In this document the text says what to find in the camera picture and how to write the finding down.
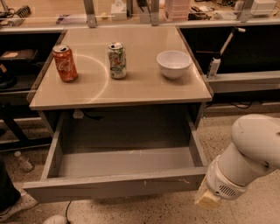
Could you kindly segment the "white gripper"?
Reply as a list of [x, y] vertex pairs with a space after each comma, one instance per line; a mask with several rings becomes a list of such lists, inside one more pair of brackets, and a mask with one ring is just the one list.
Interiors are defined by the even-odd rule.
[[218, 208], [221, 205], [221, 198], [236, 200], [248, 190], [246, 186], [233, 183], [221, 172], [219, 159], [220, 156], [208, 166], [206, 177], [195, 194], [194, 204], [198, 207]]

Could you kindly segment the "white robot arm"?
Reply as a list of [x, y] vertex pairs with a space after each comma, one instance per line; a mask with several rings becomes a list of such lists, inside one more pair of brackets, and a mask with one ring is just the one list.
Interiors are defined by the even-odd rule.
[[280, 169], [280, 119], [250, 114], [238, 118], [230, 145], [208, 166], [194, 204], [205, 209], [236, 200], [254, 180]]

